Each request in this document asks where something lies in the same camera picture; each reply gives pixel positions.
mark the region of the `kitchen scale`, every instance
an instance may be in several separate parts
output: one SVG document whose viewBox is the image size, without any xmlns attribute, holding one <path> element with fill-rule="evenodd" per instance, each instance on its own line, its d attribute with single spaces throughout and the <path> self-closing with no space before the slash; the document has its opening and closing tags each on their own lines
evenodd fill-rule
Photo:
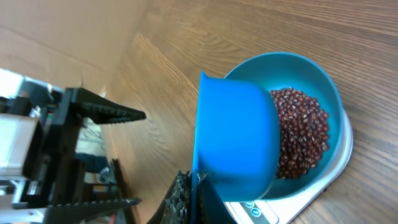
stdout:
<svg viewBox="0 0 398 224">
<path fill-rule="evenodd" d="M 253 202 L 226 202 L 230 214 L 238 223 L 285 224 L 290 223 L 316 199 L 345 169 L 353 151 L 353 129 L 344 112 L 344 133 L 338 155 L 320 179 L 297 195 L 279 200 Z"/>
</svg>

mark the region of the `wooden table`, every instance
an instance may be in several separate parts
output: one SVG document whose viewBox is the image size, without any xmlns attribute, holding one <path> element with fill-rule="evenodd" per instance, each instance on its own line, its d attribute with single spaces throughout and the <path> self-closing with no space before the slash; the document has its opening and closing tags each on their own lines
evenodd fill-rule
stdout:
<svg viewBox="0 0 398 224">
<path fill-rule="evenodd" d="M 105 126 L 134 210 L 146 223 L 178 170 L 189 170 L 200 71 L 223 77 L 271 51 L 305 55 L 334 79 L 354 129 L 343 174 L 297 223 L 398 222 L 398 2 L 153 0 L 107 98 L 145 121 Z"/>
</svg>

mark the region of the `scoop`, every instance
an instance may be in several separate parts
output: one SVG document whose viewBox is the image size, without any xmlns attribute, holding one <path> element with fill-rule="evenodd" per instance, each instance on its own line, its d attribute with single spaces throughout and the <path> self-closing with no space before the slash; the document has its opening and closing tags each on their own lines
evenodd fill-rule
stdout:
<svg viewBox="0 0 398 224">
<path fill-rule="evenodd" d="M 279 151 L 278 115 L 268 92 L 255 83 L 210 78 L 202 72 L 193 189 L 205 175 L 222 201 L 262 198 L 274 180 Z"/>
</svg>

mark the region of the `bowl rim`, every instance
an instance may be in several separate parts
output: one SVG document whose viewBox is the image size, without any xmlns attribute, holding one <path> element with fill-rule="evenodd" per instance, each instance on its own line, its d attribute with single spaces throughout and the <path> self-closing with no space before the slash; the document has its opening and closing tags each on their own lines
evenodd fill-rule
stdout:
<svg viewBox="0 0 398 224">
<path fill-rule="evenodd" d="M 333 161 L 336 159 L 338 151 L 340 150 L 340 145 L 341 145 L 341 142 L 342 142 L 342 139 L 343 139 L 344 119 L 343 119 L 343 102 L 342 102 L 342 100 L 340 98 L 340 94 L 338 93 L 338 89 L 337 89 L 333 79 L 329 76 L 329 74 L 321 66 L 319 66 L 313 60 L 311 60 L 311 59 L 309 59 L 309 58 L 307 58 L 307 57 L 305 57 L 303 55 L 292 53 L 292 52 L 268 52 L 268 53 L 259 54 L 259 55 L 256 55 L 254 57 L 251 57 L 251 58 L 245 60 L 244 62 L 242 62 L 239 65 L 237 65 L 236 67 L 234 67 L 230 72 L 228 72 L 228 74 L 224 78 L 228 78 L 229 74 L 233 73 L 238 67 L 242 66 L 246 62 L 249 62 L 250 60 L 255 60 L 255 59 L 259 58 L 259 57 L 270 56 L 270 55 L 288 55 L 288 56 L 293 56 L 293 57 L 297 57 L 299 59 L 302 59 L 302 60 L 312 64 L 313 66 L 315 66 L 323 74 L 323 76 L 329 81 L 329 84 L 333 88 L 333 92 L 335 93 L 335 97 L 337 98 L 337 102 L 338 102 L 338 107 L 339 107 L 338 111 L 339 111 L 339 117 L 340 117 L 340 130 L 339 130 L 339 135 L 338 135 L 338 138 L 337 138 L 336 149 L 333 152 L 333 154 L 331 155 L 330 160 L 326 163 L 326 165 L 323 168 L 323 170 L 321 170 L 318 173 L 318 175 L 316 175 L 315 178 L 313 178 L 308 184 L 306 184 L 303 187 L 299 188 L 295 192 L 292 192 L 290 194 L 287 194 L 287 195 L 281 196 L 281 197 L 265 199 L 265 200 L 278 200 L 278 199 L 291 197 L 291 196 L 294 196 L 294 195 L 297 195 L 297 194 L 303 192 L 309 186 L 311 186 L 316 181 L 318 181 L 320 179 L 320 177 L 322 177 L 324 175 L 324 173 L 330 168 L 330 166 L 332 165 Z"/>
</svg>

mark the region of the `blue plastic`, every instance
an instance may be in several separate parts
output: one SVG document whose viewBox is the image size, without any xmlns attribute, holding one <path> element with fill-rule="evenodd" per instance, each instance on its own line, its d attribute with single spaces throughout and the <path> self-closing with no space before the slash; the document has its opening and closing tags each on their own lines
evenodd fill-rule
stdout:
<svg viewBox="0 0 398 224">
<path fill-rule="evenodd" d="M 317 181 L 328 170 L 338 153 L 343 137 L 343 104 L 337 87 L 328 74 L 312 60 L 293 53 L 273 52 L 250 58 L 225 77 L 261 85 L 266 91 L 291 86 L 318 98 L 321 108 L 330 117 L 330 149 L 323 153 L 319 164 L 297 180 L 275 180 L 264 199 L 279 199 L 295 195 Z"/>
<path fill-rule="evenodd" d="M 206 170 L 222 201 L 261 198 L 274 180 L 280 151 L 274 102 L 259 85 L 201 74 L 192 202 Z"/>
</svg>

